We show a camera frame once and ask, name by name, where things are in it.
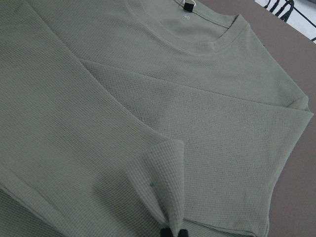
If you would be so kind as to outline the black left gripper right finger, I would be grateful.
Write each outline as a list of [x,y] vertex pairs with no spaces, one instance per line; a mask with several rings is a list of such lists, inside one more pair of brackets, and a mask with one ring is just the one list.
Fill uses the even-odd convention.
[[181,229],[178,233],[178,237],[189,237],[189,232],[186,229]]

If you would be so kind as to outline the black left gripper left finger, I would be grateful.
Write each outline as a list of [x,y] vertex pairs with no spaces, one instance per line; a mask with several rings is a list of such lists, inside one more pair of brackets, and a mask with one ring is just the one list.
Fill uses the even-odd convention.
[[173,237],[171,229],[170,228],[160,229],[160,237]]

